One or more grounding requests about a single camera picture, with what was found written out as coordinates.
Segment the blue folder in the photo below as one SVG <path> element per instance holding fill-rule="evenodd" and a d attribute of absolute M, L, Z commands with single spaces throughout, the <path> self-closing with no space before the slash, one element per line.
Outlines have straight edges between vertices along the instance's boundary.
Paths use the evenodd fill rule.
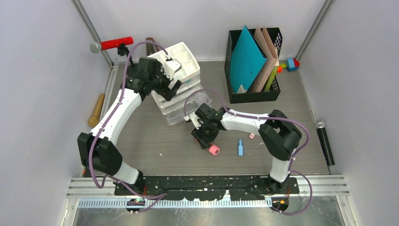
<path fill-rule="evenodd" d="M 266 58 L 254 37 L 244 26 L 231 55 L 230 81 L 233 92 L 237 93 L 241 86 L 245 91 L 248 90 L 265 62 Z"/>

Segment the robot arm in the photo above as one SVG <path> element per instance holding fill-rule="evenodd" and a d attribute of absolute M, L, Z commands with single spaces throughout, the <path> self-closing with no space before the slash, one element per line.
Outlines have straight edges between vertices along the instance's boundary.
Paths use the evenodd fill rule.
<path fill-rule="evenodd" d="M 271 114 L 241 113 L 232 109 L 229 109 L 229 111 L 256 118 L 265 116 L 286 118 L 278 110 L 274 110 Z M 194 124 L 195 129 L 192 131 L 192 135 L 198 140 L 202 149 L 209 148 L 212 145 L 220 130 L 240 130 L 259 135 L 273 156 L 269 174 L 274 183 L 271 188 L 278 190 L 283 187 L 290 174 L 288 167 L 292 153 L 298 147 L 299 140 L 302 137 L 301 132 L 292 123 L 239 117 L 227 113 L 224 108 L 216 111 L 206 104 L 202 104 L 196 112 L 191 113 L 185 119 Z"/>
<path fill-rule="evenodd" d="M 93 168 L 99 172 L 108 174 L 128 184 L 135 184 L 143 173 L 127 165 L 122 155 L 115 147 L 118 136 L 125 126 L 127 120 L 135 109 L 142 103 L 144 98 L 152 91 L 163 96 L 167 101 L 172 99 L 181 86 L 176 81 L 173 88 L 169 85 L 174 74 L 181 69 L 182 65 L 175 59 L 166 61 L 164 65 L 157 59 L 142 57 L 138 67 L 128 68 L 124 95 L 120 101 L 122 90 L 119 90 L 116 100 L 105 114 L 99 124 L 89 134 L 81 133 L 78 137 L 80 159 L 83 166 L 89 167 L 89 150 L 93 144 L 95 134 L 103 130 L 96 142 L 93 151 Z"/>

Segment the pink toy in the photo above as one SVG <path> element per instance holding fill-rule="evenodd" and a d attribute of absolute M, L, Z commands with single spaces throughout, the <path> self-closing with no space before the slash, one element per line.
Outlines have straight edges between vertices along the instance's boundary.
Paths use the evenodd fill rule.
<path fill-rule="evenodd" d="M 219 152 L 220 152 L 220 149 L 219 149 L 219 147 L 216 146 L 216 145 L 212 145 L 212 146 L 209 148 L 209 153 L 211 153 L 211 154 L 213 154 L 213 155 L 217 155 L 217 154 L 219 154 Z"/>

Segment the microphone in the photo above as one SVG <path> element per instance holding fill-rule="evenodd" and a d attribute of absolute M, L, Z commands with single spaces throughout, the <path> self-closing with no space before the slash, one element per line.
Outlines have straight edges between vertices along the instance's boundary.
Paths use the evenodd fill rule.
<path fill-rule="evenodd" d="M 106 50 L 106 49 L 110 49 L 110 48 L 117 48 L 122 43 L 124 43 L 125 45 L 133 44 L 133 38 L 132 37 L 126 37 L 126 38 L 114 39 L 114 40 L 109 40 L 109 41 L 92 42 L 90 44 L 90 51 L 92 53 L 98 53 L 101 50 Z"/>

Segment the microphone head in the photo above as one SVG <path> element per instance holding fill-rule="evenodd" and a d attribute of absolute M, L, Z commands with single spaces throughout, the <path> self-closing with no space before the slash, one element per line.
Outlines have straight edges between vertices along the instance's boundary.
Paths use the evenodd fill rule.
<path fill-rule="evenodd" d="M 92 42 L 92 43 L 90 44 L 90 51 L 91 51 L 92 53 L 98 53 L 98 52 L 101 51 L 101 49 L 102 49 L 102 46 L 101 46 L 101 44 L 98 43 L 98 42 Z"/>

